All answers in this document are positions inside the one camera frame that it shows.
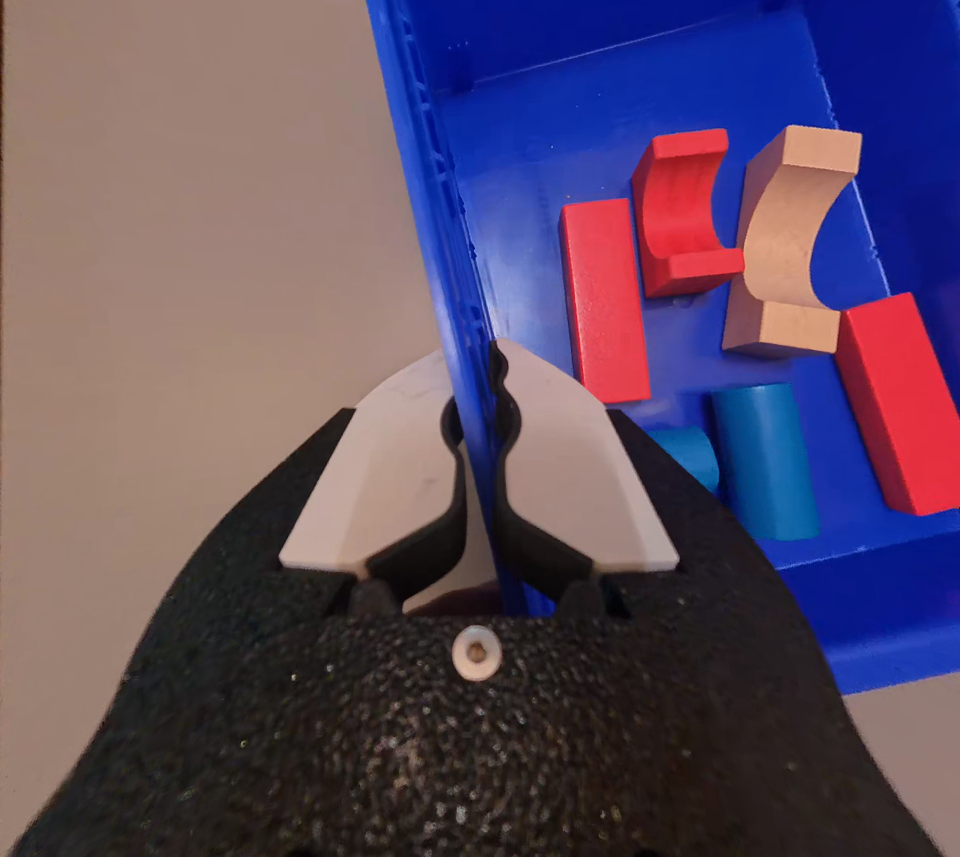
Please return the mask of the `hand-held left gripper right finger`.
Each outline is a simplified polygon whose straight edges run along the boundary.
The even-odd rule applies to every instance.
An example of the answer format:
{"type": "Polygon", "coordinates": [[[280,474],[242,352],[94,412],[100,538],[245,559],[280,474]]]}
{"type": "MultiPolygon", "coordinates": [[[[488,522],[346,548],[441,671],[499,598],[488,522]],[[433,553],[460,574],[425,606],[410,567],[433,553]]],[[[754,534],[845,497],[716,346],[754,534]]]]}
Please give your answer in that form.
{"type": "Polygon", "coordinates": [[[521,344],[489,345],[500,442],[492,509],[499,557],[558,604],[570,587],[680,562],[608,409],[521,344]]]}

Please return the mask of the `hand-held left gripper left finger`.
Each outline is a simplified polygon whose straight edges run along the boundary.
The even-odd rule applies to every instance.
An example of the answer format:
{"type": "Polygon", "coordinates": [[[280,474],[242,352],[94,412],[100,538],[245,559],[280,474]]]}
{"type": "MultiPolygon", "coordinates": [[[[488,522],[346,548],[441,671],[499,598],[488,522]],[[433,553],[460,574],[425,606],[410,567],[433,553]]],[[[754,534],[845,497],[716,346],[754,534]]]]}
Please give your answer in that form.
{"type": "Polygon", "coordinates": [[[399,604],[437,585],[467,545],[462,440],[437,349],[379,383],[347,415],[279,563],[380,582],[399,604]]]}

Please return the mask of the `blue cylinder wooden block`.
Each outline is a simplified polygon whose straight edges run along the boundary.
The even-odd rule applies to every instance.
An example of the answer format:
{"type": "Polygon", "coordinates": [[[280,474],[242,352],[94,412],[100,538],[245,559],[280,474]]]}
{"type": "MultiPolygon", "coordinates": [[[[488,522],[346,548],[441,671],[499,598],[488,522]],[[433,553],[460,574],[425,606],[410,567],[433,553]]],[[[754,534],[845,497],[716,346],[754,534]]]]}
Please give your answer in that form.
{"type": "Polygon", "coordinates": [[[713,443],[702,428],[658,428],[647,430],[647,434],[711,495],[718,495],[719,461],[713,443]]]}
{"type": "Polygon", "coordinates": [[[816,538],[821,524],[792,385],[729,387],[710,398],[726,496],[741,526],[754,539],[816,538]]]}

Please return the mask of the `red arch wooden block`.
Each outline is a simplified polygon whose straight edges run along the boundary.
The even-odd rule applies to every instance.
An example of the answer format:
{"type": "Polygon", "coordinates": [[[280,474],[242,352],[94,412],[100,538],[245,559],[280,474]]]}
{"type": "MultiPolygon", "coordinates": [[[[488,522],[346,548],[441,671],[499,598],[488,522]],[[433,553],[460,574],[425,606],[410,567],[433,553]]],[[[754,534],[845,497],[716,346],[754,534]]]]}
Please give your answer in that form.
{"type": "Polygon", "coordinates": [[[630,179],[644,294],[695,296],[745,270],[739,247],[714,229],[713,192],[729,149],[726,129],[652,138],[630,179]]]}

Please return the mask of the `red rectangular wooden block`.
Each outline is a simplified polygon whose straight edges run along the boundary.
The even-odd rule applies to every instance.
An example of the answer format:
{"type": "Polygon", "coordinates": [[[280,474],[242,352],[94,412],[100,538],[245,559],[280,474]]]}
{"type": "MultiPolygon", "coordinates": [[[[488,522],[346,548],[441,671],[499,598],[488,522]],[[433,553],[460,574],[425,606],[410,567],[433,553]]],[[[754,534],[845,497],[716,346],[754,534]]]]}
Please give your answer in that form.
{"type": "Polygon", "coordinates": [[[563,206],[558,238],[574,375],[605,405],[650,400],[628,199],[563,206]]]}
{"type": "Polygon", "coordinates": [[[958,410],[914,295],[842,311],[834,360],[886,505],[957,510],[958,410]]]}

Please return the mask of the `tagged blue storage bin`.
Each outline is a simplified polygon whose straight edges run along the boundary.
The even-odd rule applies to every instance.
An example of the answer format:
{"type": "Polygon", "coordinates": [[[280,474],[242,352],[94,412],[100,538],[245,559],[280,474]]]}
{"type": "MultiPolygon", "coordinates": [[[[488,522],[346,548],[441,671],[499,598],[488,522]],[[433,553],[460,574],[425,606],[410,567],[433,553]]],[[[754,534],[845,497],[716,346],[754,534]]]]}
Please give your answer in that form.
{"type": "Polygon", "coordinates": [[[366,0],[484,516],[488,342],[573,371],[559,217],[629,196],[651,138],[722,128],[714,226],[784,127],[860,132],[817,296],[908,292],[958,400],[958,0],[366,0]]]}

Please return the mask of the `natural wood arch block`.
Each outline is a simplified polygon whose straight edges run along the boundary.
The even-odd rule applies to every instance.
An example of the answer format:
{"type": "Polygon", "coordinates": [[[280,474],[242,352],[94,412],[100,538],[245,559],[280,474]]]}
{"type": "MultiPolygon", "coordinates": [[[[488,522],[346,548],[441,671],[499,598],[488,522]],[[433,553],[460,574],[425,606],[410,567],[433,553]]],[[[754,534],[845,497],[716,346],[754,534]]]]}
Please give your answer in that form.
{"type": "Polygon", "coordinates": [[[840,312],[816,295],[814,246],[858,175],[862,135],[791,124],[748,163],[737,228],[745,266],[729,285],[722,349],[788,358],[834,354],[840,312]]]}

